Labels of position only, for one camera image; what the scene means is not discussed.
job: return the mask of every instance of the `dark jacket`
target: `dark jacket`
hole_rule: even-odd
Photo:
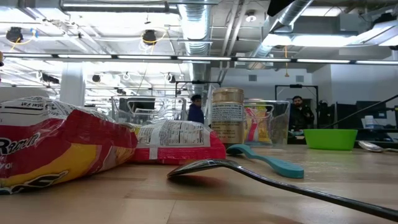
[[[203,111],[199,106],[193,103],[189,106],[188,120],[199,122],[202,124],[205,123],[205,115],[203,115]]]
[[[312,128],[313,120],[314,115],[311,111],[311,108],[309,108],[308,106],[302,106],[300,110],[299,108],[292,105],[290,110],[289,130]]]

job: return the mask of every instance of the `green bowl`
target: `green bowl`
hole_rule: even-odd
[[[358,130],[305,129],[307,145],[312,149],[352,150]]]

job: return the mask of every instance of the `teal spoon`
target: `teal spoon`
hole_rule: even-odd
[[[226,153],[231,155],[243,153],[249,159],[258,159],[268,163],[281,176],[297,179],[304,178],[304,169],[302,167],[271,156],[257,155],[249,146],[244,144],[232,145],[227,148]]]

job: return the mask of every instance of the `table surface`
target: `table surface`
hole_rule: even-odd
[[[261,162],[228,157],[275,180],[398,209],[398,153],[320,151],[306,146],[254,149],[300,164],[288,179]],[[393,223],[349,208],[275,189],[225,168],[177,180],[175,166],[124,164],[40,191],[2,195],[1,223]]]

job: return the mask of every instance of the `column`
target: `column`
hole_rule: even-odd
[[[86,75],[83,63],[64,62],[62,68],[60,101],[75,106],[85,105]]]

